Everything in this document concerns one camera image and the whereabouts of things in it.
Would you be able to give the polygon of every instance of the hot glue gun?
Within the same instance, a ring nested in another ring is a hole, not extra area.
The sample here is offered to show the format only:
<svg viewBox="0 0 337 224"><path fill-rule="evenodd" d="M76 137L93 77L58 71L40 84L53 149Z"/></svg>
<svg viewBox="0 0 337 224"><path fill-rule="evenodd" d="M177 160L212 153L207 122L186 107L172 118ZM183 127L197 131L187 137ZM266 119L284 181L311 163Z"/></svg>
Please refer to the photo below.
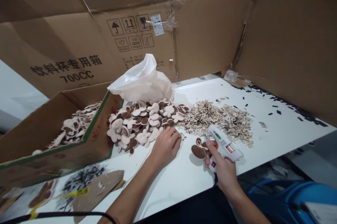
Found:
<svg viewBox="0 0 337 224"><path fill-rule="evenodd" d="M229 139L228 135L220 130L218 127L209 124L208 130L213 136L213 138L218 143L218 152L220 153L222 158L228 157L233 162L240 160L243 157L242 152L239 149L234 149L231 146L232 141ZM216 172L216 160L214 156L211 157L210 160L210 170L212 172Z"/></svg>

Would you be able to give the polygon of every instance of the white work surface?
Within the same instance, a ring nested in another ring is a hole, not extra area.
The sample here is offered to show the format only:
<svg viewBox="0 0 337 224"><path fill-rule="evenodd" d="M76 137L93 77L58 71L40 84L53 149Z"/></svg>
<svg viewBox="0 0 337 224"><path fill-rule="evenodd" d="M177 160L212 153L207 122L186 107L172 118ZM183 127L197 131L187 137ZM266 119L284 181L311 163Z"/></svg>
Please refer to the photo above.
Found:
<svg viewBox="0 0 337 224"><path fill-rule="evenodd" d="M289 109L285 103L271 100L271 95L262 97L263 94L254 90L247 93L232 87L214 75L207 75L204 78L205 80L196 78L176 83L175 86L178 87L175 89L174 101L179 104L194 104L198 101L209 100L217 106L227 104L237 106L242 110L246 108L250 115L255 116L252 117L251 129L253 148L250 149L243 143L235 144L235 147L244 154L244 158L237 162L238 175L336 130L331 125L323 127L305 120L300 114L295 113L295 110ZM222 100L218 104L216 100L220 100L222 97L229 99ZM276 110L280 110L282 114L277 114ZM259 121L264 122L267 128L263 129ZM135 221L146 218L213 186L214 174L206 169L203 161L197 159L191 152L191 146L195 144L197 136L187 133L184 135L187 138L181 143L177 157L153 181ZM106 164L110 171L125 170L124 180L127 181L137 172L153 144L154 142L149 148L138 146L132 156L124 152L117 153L117 148L114 148L112 157L102 164ZM70 175L59 179L54 196L60 194L61 188ZM121 189L110 193L94 208L94 211L105 212L120 192ZM55 211L55 206L56 200L53 200L40 207L37 212ZM96 223L99 218L86 217L81 224ZM48 221L73 224L72 217L52 218ZM31 222L46 223L46 219Z"/></svg>

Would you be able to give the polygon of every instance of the blue chair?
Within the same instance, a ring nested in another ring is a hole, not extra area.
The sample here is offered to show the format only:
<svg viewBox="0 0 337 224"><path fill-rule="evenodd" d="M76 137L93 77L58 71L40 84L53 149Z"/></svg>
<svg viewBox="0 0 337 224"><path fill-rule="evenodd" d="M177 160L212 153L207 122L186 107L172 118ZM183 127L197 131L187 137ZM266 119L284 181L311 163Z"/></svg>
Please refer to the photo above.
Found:
<svg viewBox="0 0 337 224"><path fill-rule="evenodd" d="M303 202L337 205L337 190L312 181L265 179L246 191L250 200L271 223L315 224L302 209Z"/></svg>

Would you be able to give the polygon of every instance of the right hand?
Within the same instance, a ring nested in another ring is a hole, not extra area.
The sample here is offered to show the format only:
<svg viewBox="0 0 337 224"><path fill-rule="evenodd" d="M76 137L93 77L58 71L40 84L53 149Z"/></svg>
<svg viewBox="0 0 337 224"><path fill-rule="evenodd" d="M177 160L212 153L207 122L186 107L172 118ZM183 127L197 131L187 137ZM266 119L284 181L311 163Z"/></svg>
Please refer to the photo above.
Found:
<svg viewBox="0 0 337 224"><path fill-rule="evenodd" d="M207 141L207 148L209 151L206 152L205 166L208 168L210 164L210 157L213 155L216 165L216 173L218 175L218 186L225 193L233 192L234 190L240 188L238 180L236 178L236 166L229 158L222 158L215 148L217 146L216 141Z"/></svg>

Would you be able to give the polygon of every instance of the yellow tape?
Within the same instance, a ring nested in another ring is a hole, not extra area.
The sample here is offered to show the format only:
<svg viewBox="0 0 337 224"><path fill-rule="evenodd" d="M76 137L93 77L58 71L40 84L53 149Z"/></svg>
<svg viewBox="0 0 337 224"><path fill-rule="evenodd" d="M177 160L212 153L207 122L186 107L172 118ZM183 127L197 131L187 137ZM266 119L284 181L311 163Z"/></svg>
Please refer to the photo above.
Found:
<svg viewBox="0 0 337 224"><path fill-rule="evenodd" d="M39 215L38 213L33 213L31 214L31 217L28 220L36 219L38 215Z"/></svg>
<svg viewBox="0 0 337 224"><path fill-rule="evenodd" d="M62 198L73 198L73 197L76 197L78 195L86 195L88 193L89 193L89 187L86 187L86 188L83 188L81 190L66 194L66 195L62 196Z"/></svg>
<svg viewBox="0 0 337 224"><path fill-rule="evenodd" d="M30 219L35 219L37 217L37 213L35 213L35 211L37 210L37 208L42 205L43 203L45 203L46 201L50 201L52 199L57 199L57 198L75 198L76 196L78 195L86 195L89 193L89 187L85 187L81 190L78 190L78 191L74 191L74 192L71 192L69 194L66 194L66 195L61 195L61 196L57 196L57 197L54 197L54 198L50 198L50 199L45 199L43 201L41 201L39 204L37 204L36 206L34 206L34 208L31 210L30 214L32 215L30 217Z"/></svg>

